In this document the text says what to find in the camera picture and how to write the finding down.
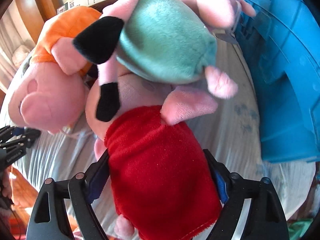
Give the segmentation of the person left hand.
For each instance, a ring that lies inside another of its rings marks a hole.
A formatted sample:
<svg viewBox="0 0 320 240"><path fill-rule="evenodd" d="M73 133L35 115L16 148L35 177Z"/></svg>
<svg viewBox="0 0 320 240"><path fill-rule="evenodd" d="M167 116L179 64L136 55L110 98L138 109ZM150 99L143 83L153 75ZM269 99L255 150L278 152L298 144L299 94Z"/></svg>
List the person left hand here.
<svg viewBox="0 0 320 240"><path fill-rule="evenodd" d="M3 189L1 190L1 194L3 197L8 197L12 198L12 188L10 184L10 178L9 178L9 173L7 170L3 172L3 177L2 177L2 184L3 184Z"/></svg>

